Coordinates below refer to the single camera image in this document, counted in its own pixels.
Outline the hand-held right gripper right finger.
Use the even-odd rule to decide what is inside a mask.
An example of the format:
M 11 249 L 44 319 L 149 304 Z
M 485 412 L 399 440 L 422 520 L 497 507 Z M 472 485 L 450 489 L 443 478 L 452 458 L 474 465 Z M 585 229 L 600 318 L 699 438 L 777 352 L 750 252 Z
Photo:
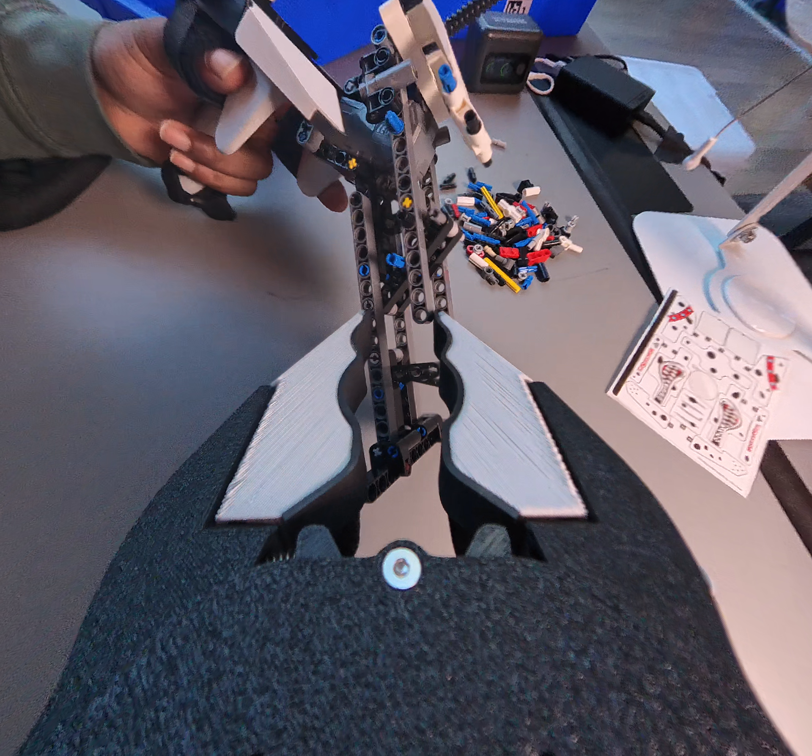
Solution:
M 531 380 L 447 313 L 433 321 L 446 484 L 513 520 L 584 519 L 587 507 L 531 391 Z

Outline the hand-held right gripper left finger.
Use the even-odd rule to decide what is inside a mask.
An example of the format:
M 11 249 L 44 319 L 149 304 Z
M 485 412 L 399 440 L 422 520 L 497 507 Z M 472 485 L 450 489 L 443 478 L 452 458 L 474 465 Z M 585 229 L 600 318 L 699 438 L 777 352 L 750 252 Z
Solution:
M 367 494 L 356 411 L 373 318 L 358 313 L 289 367 L 272 394 L 216 512 L 219 525 L 354 521 Z

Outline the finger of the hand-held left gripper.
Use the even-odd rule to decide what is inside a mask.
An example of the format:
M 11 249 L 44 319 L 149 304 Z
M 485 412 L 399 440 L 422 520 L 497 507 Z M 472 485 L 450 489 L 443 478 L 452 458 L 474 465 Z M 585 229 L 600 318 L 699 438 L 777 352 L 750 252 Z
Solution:
M 345 134 L 340 89 L 257 5 L 249 5 L 240 19 L 236 44 L 252 68 L 248 83 L 236 92 L 237 138 L 251 137 L 284 103 L 321 132 Z

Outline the toy brick model car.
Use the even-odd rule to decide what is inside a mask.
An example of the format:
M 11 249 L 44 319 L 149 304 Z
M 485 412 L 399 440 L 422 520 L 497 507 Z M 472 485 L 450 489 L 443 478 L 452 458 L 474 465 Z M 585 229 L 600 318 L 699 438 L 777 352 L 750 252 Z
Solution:
M 375 443 L 367 500 L 373 502 L 442 436 L 438 415 L 418 415 L 413 386 L 439 385 L 437 362 L 411 358 L 411 328 L 451 314 L 446 257 L 461 240 L 442 209 L 437 151 L 447 121 L 487 167 L 492 141 L 472 105 L 451 37 L 500 0 L 469 0 L 447 19 L 432 0 L 387 0 L 371 32 L 372 51 L 343 86 L 346 132 L 318 144 L 311 125 L 298 140 L 320 167 L 350 182 L 360 304 L 373 320 L 367 362 Z

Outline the person's left forearm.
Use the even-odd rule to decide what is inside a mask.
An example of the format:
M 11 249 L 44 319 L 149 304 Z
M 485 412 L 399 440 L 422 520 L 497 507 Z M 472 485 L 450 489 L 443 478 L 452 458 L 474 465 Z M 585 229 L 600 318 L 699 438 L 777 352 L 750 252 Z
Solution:
M 1 0 L 1 229 L 70 205 L 112 159 L 141 164 L 115 133 L 94 87 L 102 23 L 49 0 Z

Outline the person's left hand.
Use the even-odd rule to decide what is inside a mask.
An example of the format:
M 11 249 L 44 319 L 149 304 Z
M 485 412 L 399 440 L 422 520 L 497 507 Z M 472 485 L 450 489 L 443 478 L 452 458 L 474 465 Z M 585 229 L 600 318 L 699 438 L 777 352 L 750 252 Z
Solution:
M 171 162 L 188 178 L 228 195 L 248 197 L 272 173 L 270 146 L 278 124 L 264 122 L 233 154 L 195 123 L 202 102 L 172 68 L 163 17 L 103 25 L 91 64 L 96 96 L 111 128 L 131 152 L 161 165 Z

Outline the sticker sheet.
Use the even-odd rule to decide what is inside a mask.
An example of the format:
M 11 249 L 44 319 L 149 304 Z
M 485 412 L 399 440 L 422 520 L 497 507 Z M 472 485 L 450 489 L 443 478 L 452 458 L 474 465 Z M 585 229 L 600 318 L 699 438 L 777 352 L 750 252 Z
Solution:
M 787 358 L 672 288 L 606 394 L 746 497 L 788 372 Z

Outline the small black box device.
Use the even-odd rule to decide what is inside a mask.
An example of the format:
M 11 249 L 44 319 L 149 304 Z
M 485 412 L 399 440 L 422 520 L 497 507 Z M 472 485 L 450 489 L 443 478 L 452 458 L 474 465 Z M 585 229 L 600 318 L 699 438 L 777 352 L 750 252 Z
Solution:
M 468 27 L 461 72 L 470 93 L 523 91 L 543 40 L 529 15 L 486 11 Z

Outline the pile of small brick pieces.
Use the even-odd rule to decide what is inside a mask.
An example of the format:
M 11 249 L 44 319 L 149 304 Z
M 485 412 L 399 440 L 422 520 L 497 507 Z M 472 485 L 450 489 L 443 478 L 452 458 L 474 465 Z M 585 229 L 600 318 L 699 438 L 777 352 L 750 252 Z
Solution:
M 496 189 L 469 167 L 464 181 L 444 176 L 440 191 L 455 193 L 442 212 L 454 220 L 468 263 L 487 284 L 520 294 L 549 282 L 558 256 L 583 253 L 573 240 L 579 217 L 562 219 L 529 180 L 514 191 Z

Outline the book stand with white base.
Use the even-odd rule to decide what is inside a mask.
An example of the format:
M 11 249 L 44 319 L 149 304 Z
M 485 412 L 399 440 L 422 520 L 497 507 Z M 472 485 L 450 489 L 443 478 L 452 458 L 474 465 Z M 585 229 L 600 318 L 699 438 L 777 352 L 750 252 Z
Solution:
M 786 243 L 761 222 L 810 169 L 808 154 L 738 221 L 645 211 L 633 223 L 661 288 L 697 294 L 717 316 L 806 362 L 811 356 L 810 280 Z

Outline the black power brick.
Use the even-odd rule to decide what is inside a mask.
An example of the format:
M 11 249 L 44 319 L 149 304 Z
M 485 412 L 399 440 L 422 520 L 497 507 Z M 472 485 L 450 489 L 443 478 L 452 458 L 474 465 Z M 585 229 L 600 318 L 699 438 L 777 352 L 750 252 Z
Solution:
M 595 55 L 567 62 L 554 79 L 551 98 L 589 126 L 619 136 L 644 112 L 655 90 Z

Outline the small white stand base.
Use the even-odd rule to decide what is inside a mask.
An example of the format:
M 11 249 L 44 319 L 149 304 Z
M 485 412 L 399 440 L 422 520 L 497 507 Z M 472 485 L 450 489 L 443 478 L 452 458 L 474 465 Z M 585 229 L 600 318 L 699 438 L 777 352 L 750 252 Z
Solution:
M 699 68 L 624 56 L 629 73 L 655 91 L 653 103 L 696 150 L 732 119 Z M 731 124 L 707 154 L 712 168 L 725 176 L 745 169 L 755 144 L 740 123 Z

